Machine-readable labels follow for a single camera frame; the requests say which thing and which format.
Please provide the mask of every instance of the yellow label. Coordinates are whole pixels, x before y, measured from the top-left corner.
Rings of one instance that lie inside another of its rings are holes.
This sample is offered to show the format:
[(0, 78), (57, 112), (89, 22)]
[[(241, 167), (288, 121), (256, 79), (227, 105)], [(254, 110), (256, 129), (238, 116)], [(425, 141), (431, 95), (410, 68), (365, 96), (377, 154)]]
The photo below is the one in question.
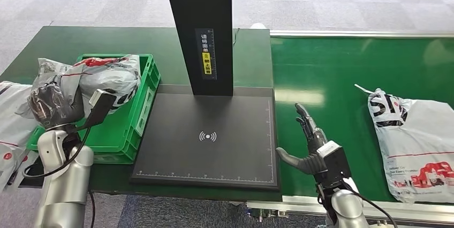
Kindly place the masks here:
[(209, 52), (202, 52), (202, 62), (204, 74), (211, 74), (211, 59)]

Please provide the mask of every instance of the label sticker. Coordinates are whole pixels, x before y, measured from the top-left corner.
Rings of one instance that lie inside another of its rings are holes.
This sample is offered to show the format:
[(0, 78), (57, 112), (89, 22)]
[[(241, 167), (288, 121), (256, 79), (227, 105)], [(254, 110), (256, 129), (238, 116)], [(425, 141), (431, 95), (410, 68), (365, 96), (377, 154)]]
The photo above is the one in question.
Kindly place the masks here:
[(205, 80), (217, 80), (214, 30), (211, 28), (197, 28), (195, 34), (199, 56), (201, 56), (202, 77)]

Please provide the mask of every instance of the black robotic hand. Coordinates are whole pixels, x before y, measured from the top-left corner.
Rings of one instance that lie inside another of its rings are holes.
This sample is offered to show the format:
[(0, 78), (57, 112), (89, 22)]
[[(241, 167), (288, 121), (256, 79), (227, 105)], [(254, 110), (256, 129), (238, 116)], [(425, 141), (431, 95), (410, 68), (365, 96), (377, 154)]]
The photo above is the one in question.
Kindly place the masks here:
[(307, 148), (309, 155), (304, 158), (298, 158), (287, 153), (283, 148), (276, 148), (279, 157), (287, 164), (297, 168), (305, 174), (317, 174), (326, 170), (323, 159), (316, 153), (317, 149), (327, 143), (326, 136), (320, 128), (315, 125), (314, 119), (309, 115), (307, 110), (299, 103), (295, 103), (297, 113), (301, 117), (297, 117), (296, 121), (299, 122), (304, 135), (307, 139)]
[(49, 83), (33, 89), (27, 99), (35, 119), (46, 129), (76, 122), (84, 117), (80, 89), (77, 89), (70, 104), (62, 93), (60, 83), (61, 76), (56, 75)]

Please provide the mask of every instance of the white plastic bag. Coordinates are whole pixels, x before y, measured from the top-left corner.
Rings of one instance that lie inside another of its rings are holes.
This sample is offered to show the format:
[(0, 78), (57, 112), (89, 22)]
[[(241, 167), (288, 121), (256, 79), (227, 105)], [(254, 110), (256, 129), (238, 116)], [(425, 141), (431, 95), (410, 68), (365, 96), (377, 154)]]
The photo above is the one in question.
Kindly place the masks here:
[(31, 85), (13, 82), (0, 82), (0, 142), (16, 147), (27, 144), (28, 137), (38, 122), (16, 114), (19, 106), (27, 102)]
[(389, 191), (397, 200), (454, 203), (454, 110), (446, 103), (369, 92)]
[[(109, 114), (127, 103), (140, 86), (140, 59), (138, 55), (122, 58), (86, 58), (73, 66), (50, 59), (39, 58), (40, 72), (32, 89), (54, 82), (58, 75), (59, 87), (64, 99), (72, 104), (78, 87), (82, 92), (85, 117), (91, 112), (88, 103), (97, 89), (105, 90), (117, 97)], [(17, 111), (22, 117), (34, 118), (25, 102)]]
[(140, 86), (140, 60), (138, 55), (123, 58), (87, 58), (74, 65), (82, 67), (80, 89), (84, 98), (85, 116), (90, 113), (88, 101), (97, 89), (116, 96), (109, 114), (127, 103)]
[(0, 82), (0, 191), (27, 155), (27, 140), (35, 130), (35, 119), (15, 112), (30, 95), (31, 85)]

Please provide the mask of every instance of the wireless symbol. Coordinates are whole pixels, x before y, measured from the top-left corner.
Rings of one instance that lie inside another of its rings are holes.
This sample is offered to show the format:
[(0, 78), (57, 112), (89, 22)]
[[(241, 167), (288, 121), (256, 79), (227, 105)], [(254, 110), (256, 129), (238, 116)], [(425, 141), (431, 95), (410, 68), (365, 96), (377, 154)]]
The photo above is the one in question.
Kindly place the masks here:
[(215, 142), (216, 139), (217, 139), (216, 132), (212, 132), (211, 134), (206, 134), (204, 131), (200, 132), (199, 140), (200, 141), (205, 141), (205, 139), (208, 139), (208, 140), (211, 140), (211, 141)]

